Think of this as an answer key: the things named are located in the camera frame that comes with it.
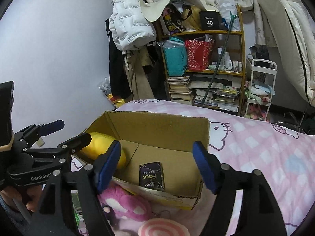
barcode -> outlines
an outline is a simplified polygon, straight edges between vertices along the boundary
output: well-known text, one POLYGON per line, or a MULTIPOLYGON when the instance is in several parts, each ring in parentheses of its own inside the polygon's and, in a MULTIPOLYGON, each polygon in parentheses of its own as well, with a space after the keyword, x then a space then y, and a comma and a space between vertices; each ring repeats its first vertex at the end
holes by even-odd
POLYGON ((80 221, 84 221, 83 214, 82 214, 82 209, 81 208, 76 208, 76 213, 77 213, 80 221))

pink checkered bedspread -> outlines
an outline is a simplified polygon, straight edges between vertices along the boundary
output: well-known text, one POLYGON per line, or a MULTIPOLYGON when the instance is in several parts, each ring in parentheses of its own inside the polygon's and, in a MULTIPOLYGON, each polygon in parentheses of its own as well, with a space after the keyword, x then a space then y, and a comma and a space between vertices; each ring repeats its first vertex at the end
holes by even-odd
MULTIPOLYGON (((288 235, 302 222, 315 201, 315 136, 229 115, 163 100, 132 101, 118 111, 149 111, 189 117, 206 117, 211 122, 208 150, 221 163, 235 170, 260 169, 266 177, 281 209, 288 235)), ((192 211, 154 206, 156 212, 167 210, 169 218, 185 225, 198 236, 208 218, 214 196, 204 187, 202 199, 192 211)), ((238 194, 227 235, 235 232, 241 206, 238 194)), ((137 231, 141 223, 122 221, 121 229, 137 231)))

black box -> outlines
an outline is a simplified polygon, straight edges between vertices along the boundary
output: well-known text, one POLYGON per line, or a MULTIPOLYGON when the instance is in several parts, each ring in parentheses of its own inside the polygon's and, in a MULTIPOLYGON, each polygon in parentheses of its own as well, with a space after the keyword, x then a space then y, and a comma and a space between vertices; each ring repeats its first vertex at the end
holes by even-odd
POLYGON ((140 165, 139 185, 141 187, 163 191, 163 169, 160 162, 152 162, 140 165))
POLYGON ((216 11, 201 11, 199 14, 202 30, 220 30, 219 15, 216 11))

jacket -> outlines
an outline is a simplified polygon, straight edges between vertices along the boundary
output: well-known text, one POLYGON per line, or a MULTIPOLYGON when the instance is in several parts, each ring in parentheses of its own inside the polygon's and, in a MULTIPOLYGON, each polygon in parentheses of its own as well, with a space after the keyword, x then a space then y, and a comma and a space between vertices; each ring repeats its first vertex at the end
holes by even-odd
POLYGON ((138 50, 156 38, 152 23, 141 12, 139 0, 114 0, 109 28, 121 51, 138 50))

open cardboard box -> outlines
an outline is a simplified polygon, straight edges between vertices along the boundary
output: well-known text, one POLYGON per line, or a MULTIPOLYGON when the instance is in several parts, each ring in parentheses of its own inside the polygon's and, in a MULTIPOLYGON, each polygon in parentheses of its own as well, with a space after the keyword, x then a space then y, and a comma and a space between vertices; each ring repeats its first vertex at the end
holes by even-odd
MULTIPOLYGON (((163 205, 192 209, 202 190, 202 178, 192 148, 197 140, 207 148, 209 121, 151 112, 105 112, 86 130, 113 136, 121 143, 127 166, 113 180, 125 190, 163 205), (161 162, 165 191, 139 186, 139 166, 161 162)), ((84 162, 93 163, 80 152, 84 162)))

